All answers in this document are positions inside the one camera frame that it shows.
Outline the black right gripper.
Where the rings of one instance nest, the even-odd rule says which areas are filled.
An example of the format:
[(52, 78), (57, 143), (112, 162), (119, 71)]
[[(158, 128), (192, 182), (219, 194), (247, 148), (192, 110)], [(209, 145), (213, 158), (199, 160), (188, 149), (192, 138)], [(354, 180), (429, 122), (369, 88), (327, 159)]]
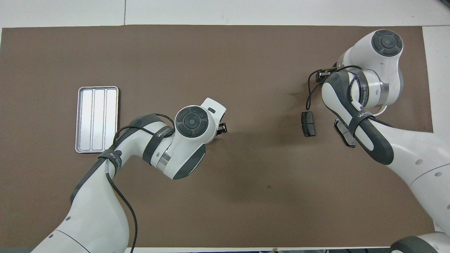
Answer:
[(323, 82), (327, 79), (332, 73), (336, 72), (338, 69), (336, 67), (328, 68), (328, 69), (320, 69), (316, 71), (315, 74), (315, 82)]

